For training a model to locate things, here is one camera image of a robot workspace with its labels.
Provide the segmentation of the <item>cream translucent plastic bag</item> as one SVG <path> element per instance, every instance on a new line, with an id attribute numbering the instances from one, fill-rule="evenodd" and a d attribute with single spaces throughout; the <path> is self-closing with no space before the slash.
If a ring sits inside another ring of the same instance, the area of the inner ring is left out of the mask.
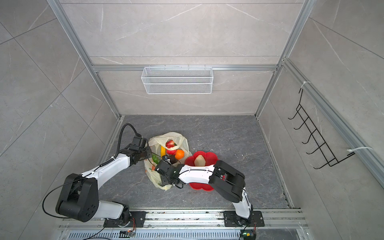
<path id="1" fill-rule="evenodd" d="M 185 163 L 192 155 L 188 140 L 180 133 L 169 132 L 150 138 L 148 147 L 152 152 L 145 160 L 145 173 L 156 188 L 167 191 L 173 184 L 160 168 L 173 168 Z"/>

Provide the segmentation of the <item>red flower-shaped plastic plate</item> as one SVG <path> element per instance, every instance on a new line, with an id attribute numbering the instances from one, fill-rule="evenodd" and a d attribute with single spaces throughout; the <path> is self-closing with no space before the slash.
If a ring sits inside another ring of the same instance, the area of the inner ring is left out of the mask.
<path id="1" fill-rule="evenodd" d="M 198 155 L 203 155 L 206 160 L 205 167 L 196 167 L 194 160 Z M 210 177 L 213 176 L 214 165 L 219 160 L 218 156 L 212 152 L 198 151 L 185 160 L 185 165 L 180 172 L 180 180 L 184 184 L 189 184 L 194 190 L 213 191 L 214 188 L 209 185 Z"/>

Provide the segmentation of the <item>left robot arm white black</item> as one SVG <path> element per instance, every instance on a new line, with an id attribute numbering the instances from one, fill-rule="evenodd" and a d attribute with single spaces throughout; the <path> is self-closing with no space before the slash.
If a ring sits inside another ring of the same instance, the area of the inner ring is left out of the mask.
<path id="1" fill-rule="evenodd" d="M 147 139 L 135 136 L 131 144 L 118 150 L 111 159 L 82 174 L 66 177 L 56 205 L 56 213 L 87 222 L 92 219 L 114 221 L 120 227 L 131 221 L 129 206 L 101 201 L 99 189 L 119 172 L 152 156 Z"/>

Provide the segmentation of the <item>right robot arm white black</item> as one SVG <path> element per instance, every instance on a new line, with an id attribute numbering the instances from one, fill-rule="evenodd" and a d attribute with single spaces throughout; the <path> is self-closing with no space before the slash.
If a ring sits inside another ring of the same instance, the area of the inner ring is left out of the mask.
<path id="1" fill-rule="evenodd" d="M 242 221 L 251 219 L 253 207 L 248 199 L 245 176 L 224 161 L 205 167 L 179 164 L 176 167 L 162 160 L 155 167 L 166 185 L 179 189 L 187 184 L 206 184 L 218 192 L 224 199 L 232 202 L 237 218 Z"/>

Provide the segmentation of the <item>fake dark brown fruit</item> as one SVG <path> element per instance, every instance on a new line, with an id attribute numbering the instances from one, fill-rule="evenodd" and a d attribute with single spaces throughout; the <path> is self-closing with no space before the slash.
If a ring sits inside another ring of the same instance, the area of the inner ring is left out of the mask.
<path id="1" fill-rule="evenodd" d="M 174 165 L 176 163 L 179 163 L 180 161 L 176 159 L 175 155 L 170 155 L 168 156 L 168 160 L 170 162 L 171 165 Z"/>

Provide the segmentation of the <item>fake orange fruit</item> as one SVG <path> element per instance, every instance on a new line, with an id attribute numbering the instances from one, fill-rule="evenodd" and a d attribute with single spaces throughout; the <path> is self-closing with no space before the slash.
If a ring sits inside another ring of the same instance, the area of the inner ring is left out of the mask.
<path id="1" fill-rule="evenodd" d="M 176 158 L 177 160 L 181 160 L 181 159 L 183 159 L 184 156 L 185 156 L 185 152 L 184 152 L 183 150 L 180 150 L 180 149 L 176 150 L 175 158 Z"/>

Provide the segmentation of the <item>fake yellow banana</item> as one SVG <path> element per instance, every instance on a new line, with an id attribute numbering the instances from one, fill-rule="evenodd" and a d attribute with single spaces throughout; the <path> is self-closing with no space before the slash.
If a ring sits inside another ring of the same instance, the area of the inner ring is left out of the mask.
<path id="1" fill-rule="evenodd" d="M 164 157 L 166 155 L 166 151 L 167 150 L 163 146 L 161 146 L 161 157 Z"/>

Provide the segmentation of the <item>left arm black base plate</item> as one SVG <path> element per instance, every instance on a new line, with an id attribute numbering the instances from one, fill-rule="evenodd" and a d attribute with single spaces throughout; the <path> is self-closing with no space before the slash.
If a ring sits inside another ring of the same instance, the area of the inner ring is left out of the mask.
<path id="1" fill-rule="evenodd" d="M 129 214 L 123 213 L 119 219 L 105 219 L 103 227 L 105 228 L 143 228 L 147 212 L 134 211 Z"/>

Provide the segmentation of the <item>aluminium rail frame front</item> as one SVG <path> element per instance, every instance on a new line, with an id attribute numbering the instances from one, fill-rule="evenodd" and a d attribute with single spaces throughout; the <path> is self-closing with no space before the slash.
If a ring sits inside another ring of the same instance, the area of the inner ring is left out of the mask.
<path id="1" fill-rule="evenodd" d="M 104 227 L 102 219 L 59 222 L 54 240 L 312 240 L 299 209 L 262 209 L 247 226 L 231 224 L 225 210 L 138 210 L 125 228 Z"/>

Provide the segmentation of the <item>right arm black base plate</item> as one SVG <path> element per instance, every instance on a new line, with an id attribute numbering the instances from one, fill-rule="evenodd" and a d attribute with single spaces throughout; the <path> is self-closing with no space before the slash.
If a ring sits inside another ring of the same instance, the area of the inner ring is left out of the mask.
<path id="1" fill-rule="evenodd" d="M 225 227 L 264 227 L 264 217 L 262 212 L 253 211 L 250 217 L 242 218 L 239 217 L 235 211 L 224 211 L 224 223 Z"/>

